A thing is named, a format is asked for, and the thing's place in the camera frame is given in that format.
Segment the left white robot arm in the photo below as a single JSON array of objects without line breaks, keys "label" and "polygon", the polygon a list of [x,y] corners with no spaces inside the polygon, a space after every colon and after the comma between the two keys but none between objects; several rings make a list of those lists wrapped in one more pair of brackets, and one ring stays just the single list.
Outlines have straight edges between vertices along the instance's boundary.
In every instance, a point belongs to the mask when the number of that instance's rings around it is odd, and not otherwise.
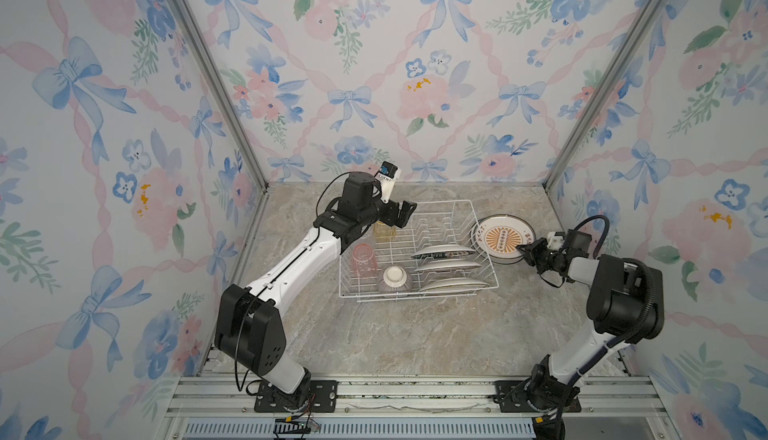
[{"label": "left white robot arm", "polygon": [[283,260],[247,286],[224,290],[214,346],[279,394],[302,402],[311,373],[285,353],[282,315],[309,282],[372,225],[407,225],[417,205],[390,200],[398,175],[398,167],[389,162],[376,174],[346,174],[342,194],[317,212],[305,237]]}]

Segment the orange sunburst pattern plate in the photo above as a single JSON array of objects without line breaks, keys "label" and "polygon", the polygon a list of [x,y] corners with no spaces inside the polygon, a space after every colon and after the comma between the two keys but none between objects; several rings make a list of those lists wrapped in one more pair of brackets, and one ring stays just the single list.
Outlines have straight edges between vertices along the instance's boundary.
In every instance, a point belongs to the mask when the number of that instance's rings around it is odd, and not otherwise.
[{"label": "orange sunburst pattern plate", "polygon": [[478,221],[470,234],[472,246],[500,265],[513,265],[523,260],[518,246],[536,240],[534,229],[523,219],[506,214],[485,217]]}]

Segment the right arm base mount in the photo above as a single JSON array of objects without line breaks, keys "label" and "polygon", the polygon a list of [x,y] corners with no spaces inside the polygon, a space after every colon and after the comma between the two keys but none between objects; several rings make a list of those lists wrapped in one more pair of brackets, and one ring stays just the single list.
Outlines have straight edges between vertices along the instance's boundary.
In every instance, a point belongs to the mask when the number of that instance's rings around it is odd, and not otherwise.
[{"label": "right arm base mount", "polygon": [[499,380],[494,383],[493,401],[502,413],[553,415],[565,398],[565,413],[581,412],[577,399],[580,389],[568,387],[549,373],[547,365],[537,364],[525,380]]}]

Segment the green banded rim plate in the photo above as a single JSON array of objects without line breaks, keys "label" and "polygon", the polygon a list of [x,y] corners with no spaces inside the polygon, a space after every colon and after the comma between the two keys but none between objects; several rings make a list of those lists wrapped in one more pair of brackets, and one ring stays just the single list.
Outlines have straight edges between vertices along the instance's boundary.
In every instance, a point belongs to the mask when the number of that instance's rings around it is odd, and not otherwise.
[{"label": "green banded rim plate", "polygon": [[457,259],[476,254],[473,248],[459,244],[441,244],[425,247],[411,255],[414,260]]}]

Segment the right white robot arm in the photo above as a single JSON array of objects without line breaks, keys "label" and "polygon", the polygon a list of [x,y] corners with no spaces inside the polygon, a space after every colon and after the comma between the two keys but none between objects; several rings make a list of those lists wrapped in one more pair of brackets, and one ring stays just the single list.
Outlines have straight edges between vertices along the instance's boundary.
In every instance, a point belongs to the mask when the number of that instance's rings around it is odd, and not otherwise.
[{"label": "right white robot arm", "polygon": [[517,247],[539,275],[555,273],[563,284],[589,288],[586,323],[565,347],[536,364],[522,386],[536,409],[570,401],[578,380],[602,359],[654,339],[663,329],[662,273],[637,259],[589,253],[590,241],[589,235],[570,230]]}]

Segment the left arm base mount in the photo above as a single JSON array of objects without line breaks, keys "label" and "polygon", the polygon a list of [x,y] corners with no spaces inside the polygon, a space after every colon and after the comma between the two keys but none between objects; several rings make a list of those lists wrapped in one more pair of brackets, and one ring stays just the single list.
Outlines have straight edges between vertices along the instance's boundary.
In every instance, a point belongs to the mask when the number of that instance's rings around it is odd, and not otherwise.
[{"label": "left arm base mount", "polygon": [[293,393],[286,393],[272,383],[261,380],[255,392],[256,413],[334,413],[339,382],[313,380],[306,371]]}]

